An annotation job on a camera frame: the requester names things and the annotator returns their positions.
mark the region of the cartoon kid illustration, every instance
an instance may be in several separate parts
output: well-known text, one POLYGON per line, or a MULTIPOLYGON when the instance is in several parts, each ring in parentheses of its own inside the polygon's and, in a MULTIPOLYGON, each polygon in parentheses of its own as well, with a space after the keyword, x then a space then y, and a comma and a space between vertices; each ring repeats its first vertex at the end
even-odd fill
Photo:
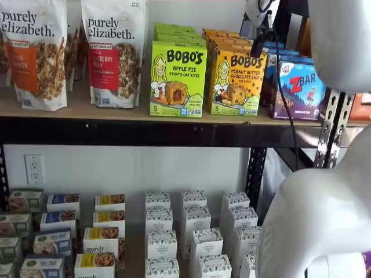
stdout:
POLYGON ((223 60, 222 62, 220 62, 215 76, 215 95, 220 95, 222 91, 226 91, 228 89, 228 85, 230 84, 229 73, 230 65, 227 60, 223 60))
POLYGON ((151 76, 151 97, 165 99, 165 85, 168 82, 166 77, 166 61, 162 54, 156 56, 152 66, 151 76))

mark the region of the snack box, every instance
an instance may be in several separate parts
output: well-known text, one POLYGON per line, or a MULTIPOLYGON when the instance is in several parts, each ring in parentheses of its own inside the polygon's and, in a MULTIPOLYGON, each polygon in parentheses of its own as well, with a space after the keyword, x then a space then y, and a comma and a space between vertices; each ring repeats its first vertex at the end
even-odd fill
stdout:
MULTIPOLYGON (((293 120, 318 120, 326 86, 318 77, 314 65, 297 61, 286 61, 282 56, 279 62, 279 78, 283 96, 293 120)), ((279 91, 278 81, 272 84, 270 114, 274 119, 288 119, 279 91)))
POLYGON ((232 274, 234 278, 238 278, 242 260, 246 254, 255 255, 256 245, 261 232, 260 227, 238 227, 234 230, 234 240, 232 245, 232 274))
POLYGON ((245 192, 234 192, 226 193, 221 201, 220 219, 219 219, 219 229, 220 233, 225 239, 227 236, 227 220, 228 212, 234 207, 248 207, 250 205, 250 200, 245 192))
POLYGON ((208 200, 203 190, 182 191, 181 204, 183 208, 206 207, 208 200))
POLYGON ((118 259, 118 228, 85 228, 84 253, 114 253, 118 259))
POLYGON ((36 255, 63 255, 66 277, 73 277, 74 261, 70 228, 36 233, 33 252, 36 255))
POLYGON ((199 257, 221 255, 223 238, 218 228, 193 231, 192 235, 190 273, 195 277, 195 261, 199 257))
POLYGON ((227 236, 225 237, 225 249, 229 257, 232 257, 232 238, 234 229, 237 227, 256 227, 258 216, 253 207, 231 208, 228 213, 227 236))
POLYGON ((202 117, 207 56, 202 45, 152 42, 150 116, 202 117))
POLYGON ((255 278, 255 256, 250 254, 243 256, 240 277, 255 278))
POLYGON ((230 278, 232 267, 227 255, 199 257, 196 262, 195 278, 230 278))
POLYGON ((16 278, 16 261, 15 260, 3 260, 0 261, 0 277, 1 278, 16 278))
POLYGON ((20 278, 64 278, 63 255, 28 255, 19 271, 20 278))
POLYGON ((117 227, 118 236, 125 237, 125 212, 123 210, 108 211, 93 214, 93 227, 117 227))
POLYGON ((114 253, 78 254, 75 263, 75 278, 114 278, 114 253))
POLYGON ((175 258, 147 259, 146 278, 179 278, 178 261, 175 258))
POLYGON ((192 232, 210 229, 211 215, 208 207, 190 207, 183 209, 180 228, 180 245, 183 258, 191 252, 192 232))
POLYGON ((146 245, 147 259, 176 258, 175 231, 148 232, 146 245))
POLYGON ((167 192, 147 192, 145 195, 146 209, 169 209, 170 194, 167 192))
POLYGON ((42 211, 43 189, 16 188, 9 196, 11 213, 39 213, 42 211))
POLYGON ((209 88, 213 115, 257 115, 267 54, 250 56, 250 50, 216 46, 209 88))
POLYGON ((125 211, 125 195, 103 195, 95 197, 95 211, 125 211))
POLYGON ((46 210, 49 213, 74 210, 77 219, 80 219, 80 194, 49 195, 46 210))
POLYGON ((173 210, 169 208, 149 208, 146 210, 146 233, 173 229, 173 210))

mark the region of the product packaging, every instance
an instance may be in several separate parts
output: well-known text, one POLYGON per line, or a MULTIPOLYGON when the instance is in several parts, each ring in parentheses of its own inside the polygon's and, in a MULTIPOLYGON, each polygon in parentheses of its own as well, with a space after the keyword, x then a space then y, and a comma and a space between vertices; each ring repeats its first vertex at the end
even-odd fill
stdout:
POLYGON ((228 213, 227 236, 225 237, 225 249, 229 257, 232 257, 232 238, 234 229, 237 227, 256 227, 258 216, 253 207, 231 208, 228 213))
POLYGON ((138 106, 147 36, 146 8, 146 0, 135 4, 129 0, 82 0, 92 104, 138 106))
POLYGON ((199 257, 221 255, 223 238, 218 228, 193 231, 190 254, 190 274, 196 276, 195 261, 199 257))
MULTIPOLYGON (((279 78, 283 96, 294 120, 317 120, 325 98, 326 86, 318 77, 314 65, 302 63, 281 56, 279 78)), ((272 84, 271 116, 275 119, 288 119, 279 91, 278 81, 272 84)))
POLYGON ((245 192, 226 193, 221 201, 219 229, 223 239, 227 236, 228 212, 236 207, 249 207, 250 200, 245 192))
POLYGON ((114 253, 118 259, 118 228, 85 228, 84 253, 114 253))
POLYGON ((16 259, 21 262, 23 259, 20 236, 0 237, 0 259, 16 259))
POLYGON ((73 277, 74 255, 70 228, 37 233, 33 251, 36 255, 63 255, 66 277, 73 277))
POLYGON ((213 51, 209 109, 217 115, 257 115, 267 54, 250 56, 250 48, 216 46, 213 51))
POLYGON ((169 209, 170 194, 167 192, 147 192, 145 196, 146 209, 169 209))
POLYGON ((125 211, 125 195, 102 195, 95 197, 95 211, 125 211))
POLYGON ((66 107, 66 0, 1 0, 0 10, 5 52, 22 107, 66 107))
POLYGON ((179 278, 176 259, 147 259, 146 278, 179 278))
POLYGON ((234 278, 238 278, 242 260, 246 254, 255 256, 256 244, 261 232, 260 227, 239 227, 234 230, 234 239, 232 240, 232 274, 234 278))
POLYGON ((183 258, 188 258, 190 255, 193 231, 210 229, 210 224, 211 215, 207 207, 183 209, 180 228, 180 247, 183 258))
POLYGON ((20 278, 65 278, 63 255, 28 255, 19 271, 20 278))
POLYGON ((75 278, 115 278, 114 253, 79 254, 75 263, 75 278))
POLYGON ((149 208, 146 210, 146 234, 148 232, 173 229, 173 211, 169 208, 149 208))
POLYGON ((153 41, 150 116, 201 118, 206 60, 203 45, 153 41))
POLYGON ((16 268, 17 268, 16 262, 13 259, 0 261, 0 277, 1 278, 16 278, 17 277, 16 268))
POLYGON ((4 38, 0 30, 0 87, 10 86, 12 82, 12 73, 8 58, 5 54, 4 38))
POLYGON ((176 258, 177 244, 175 231, 148 232, 146 258, 176 258))
POLYGON ((232 273, 227 255, 199 257, 195 267, 195 278, 230 278, 232 273))
POLYGON ((181 204, 182 208, 185 209, 190 207, 206 207, 208 200, 203 190, 182 191, 181 204))
POLYGON ((243 256, 241 275, 243 278, 255 278, 255 257, 248 254, 243 256))
POLYGON ((43 189, 16 188, 9 196, 11 213, 39 213, 43 210, 43 189))

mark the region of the small white box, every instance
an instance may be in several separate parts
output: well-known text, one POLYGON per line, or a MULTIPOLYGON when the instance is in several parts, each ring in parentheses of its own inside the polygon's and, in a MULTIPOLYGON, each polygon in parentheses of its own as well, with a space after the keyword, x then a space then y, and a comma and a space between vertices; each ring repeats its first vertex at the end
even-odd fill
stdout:
POLYGON ((169 208, 146 210, 146 233, 173 229, 173 211, 169 208))
POLYGON ((232 267, 227 255, 199 257, 195 278, 230 278, 232 267))
POLYGON ((149 232, 147 235, 147 259, 176 258, 175 231, 149 232))
POLYGON ((245 192, 227 193, 224 194, 221 201, 219 228, 223 239, 226 239, 227 221, 229 209, 235 207, 248 207, 250 200, 245 192))
POLYGON ((243 278, 255 278, 255 257, 252 255, 243 256, 241 275, 243 278))
POLYGON ((188 258, 191 252, 192 232, 210 229, 211 215, 208 207, 185 208, 181 218, 180 245, 183 258, 188 258))
POLYGON ((195 261, 199 257, 221 255, 223 238, 219 228, 193 231, 192 235, 190 274, 195 277, 195 261))
POLYGON ((125 211, 125 195, 102 195, 95 197, 95 211, 125 211))
POLYGON ((238 278, 242 260, 246 254, 255 255, 256 245, 261 232, 260 227, 239 227, 234 230, 234 239, 232 240, 232 274, 238 278))
POLYGON ((75 278, 115 278, 114 253, 78 254, 75 278))
POLYGON ((119 230, 119 237, 125 237, 125 212, 123 210, 119 210, 105 213, 94 213, 93 227, 117 227, 119 230))
POLYGON ((166 258, 147 259, 146 278, 179 278, 178 261, 166 258))
POLYGON ((48 197, 46 210, 49 213, 60 211, 76 212, 77 219, 80 219, 80 195, 79 194, 52 194, 48 197))
POLYGON ((189 207, 206 207, 208 200, 203 190, 182 191, 181 204, 182 208, 185 209, 189 207))
POLYGON ((229 257, 232 256, 232 237, 234 229, 237 227, 256 227, 257 214, 252 207, 231 208, 229 211, 227 224, 227 237, 225 238, 225 249, 229 257))
POLYGON ((169 209, 170 194, 167 192, 147 192, 146 193, 146 209, 169 209))

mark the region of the granola bag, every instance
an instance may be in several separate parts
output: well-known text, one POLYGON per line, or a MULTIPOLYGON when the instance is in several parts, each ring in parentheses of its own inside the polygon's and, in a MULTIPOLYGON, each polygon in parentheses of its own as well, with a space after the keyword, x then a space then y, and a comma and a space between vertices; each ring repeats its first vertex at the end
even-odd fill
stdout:
POLYGON ((67 0, 67 45, 64 52, 66 89, 72 91, 81 24, 81 1, 67 0))
POLYGON ((66 107, 66 0, 0 0, 0 23, 22 107, 66 107))
POLYGON ((82 0, 91 103, 138 106, 147 0, 82 0))

